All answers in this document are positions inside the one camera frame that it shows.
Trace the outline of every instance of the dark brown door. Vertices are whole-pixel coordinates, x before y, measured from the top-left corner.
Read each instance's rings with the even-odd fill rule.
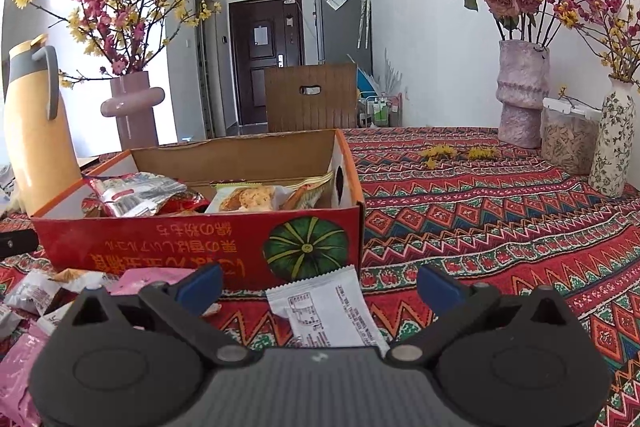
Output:
[[[265,68],[303,65],[302,0],[253,0],[229,6],[240,123],[264,123]]]

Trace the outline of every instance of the clear plastic jar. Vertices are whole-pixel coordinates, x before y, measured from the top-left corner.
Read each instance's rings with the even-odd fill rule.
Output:
[[[589,174],[601,112],[580,103],[545,98],[542,157],[565,172]]]

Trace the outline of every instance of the red patterned tablecloth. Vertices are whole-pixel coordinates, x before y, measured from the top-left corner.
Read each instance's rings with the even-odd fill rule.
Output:
[[[640,425],[640,193],[619,200],[498,141],[494,129],[398,128],[345,131],[367,201],[360,281],[388,340],[426,327],[433,314],[415,291],[418,267],[431,263],[463,282],[490,282],[504,293],[550,284],[566,298],[614,375],[598,427]],[[440,162],[421,150],[496,147],[494,160]],[[30,226],[25,217],[0,230]],[[0,263],[0,295],[44,251]],[[217,327],[255,349],[291,341],[287,321],[258,293],[225,296]],[[0,357],[15,342],[0,345]]]

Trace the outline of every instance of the gray thermos handle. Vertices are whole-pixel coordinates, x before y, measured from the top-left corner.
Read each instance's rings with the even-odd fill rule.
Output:
[[[58,116],[58,97],[60,96],[56,49],[53,46],[44,46],[31,55],[31,58],[35,62],[41,60],[43,57],[47,59],[47,70],[49,72],[49,105],[47,106],[47,120],[55,120]]]

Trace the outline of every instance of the red cardboard box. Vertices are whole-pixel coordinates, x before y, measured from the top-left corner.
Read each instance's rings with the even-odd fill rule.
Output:
[[[32,218],[56,269],[122,274],[135,267],[197,268],[218,261],[225,272],[226,288],[264,290],[286,282],[286,276],[277,277],[272,271],[278,263],[270,265],[265,260],[264,252],[273,251],[273,241],[291,243],[287,255],[293,253],[295,261],[307,264],[308,269],[318,268],[320,258],[323,267],[358,267],[364,198],[340,130],[220,138],[131,150],[98,166],[91,175],[139,171],[178,179],[207,198],[215,194],[212,184],[230,180],[288,185],[332,171],[334,182],[318,208],[312,210],[180,217],[83,217],[81,201],[91,189],[78,182]],[[319,248],[323,243],[329,246]]]

